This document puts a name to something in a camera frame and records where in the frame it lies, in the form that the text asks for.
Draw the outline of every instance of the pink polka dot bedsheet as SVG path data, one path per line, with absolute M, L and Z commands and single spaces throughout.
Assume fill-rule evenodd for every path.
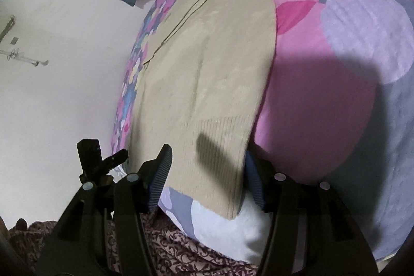
M 148 37 L 175 1 L 156 0 L 138 34 L 117 107 L 113 152 L 127 147 Z M 276 51 L 252 131 L 256 154 L 298 182 L 329 181 L 381 259 L 400 247 L 414 225 L 414 2 L 275 4 Z M 128 171 L 128 164 L 119 170 Z M 270 219 L 249 193 L 232 221 L 168 187 L 159 206 L 210 248 L 260 260 Z

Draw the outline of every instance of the screw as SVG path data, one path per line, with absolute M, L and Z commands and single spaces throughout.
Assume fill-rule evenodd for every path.
M 93 188 L 94 188 L 94 184 L 93 184 L 93 183 L 91 183 L 91 182 L 86 182 L 86 183 L 84 183 L 84 184 L 82 185 L 82 188 L 83 188 L 85 191 L 89 191 L 90 189 L 93 189 Z
M 284 175 L 283 173 L 276 173 L 276 174 L 275 174 L 275 179 L 276 179 L 278 182 L 283 182 L 283 181 L 285 181 L 285 180 L 286 180 L 286 175 Z
M 331 185 L 328 182 L 321 182 L 319 184 L 319 187 L 321 189 L 324 189 L 325 191 L 329 190 L 331 188 Z
M 130 173 L 127 175 L 127 181 L 129 182 L 136 182 L 138 180 L 138 175 L 136 173 Z

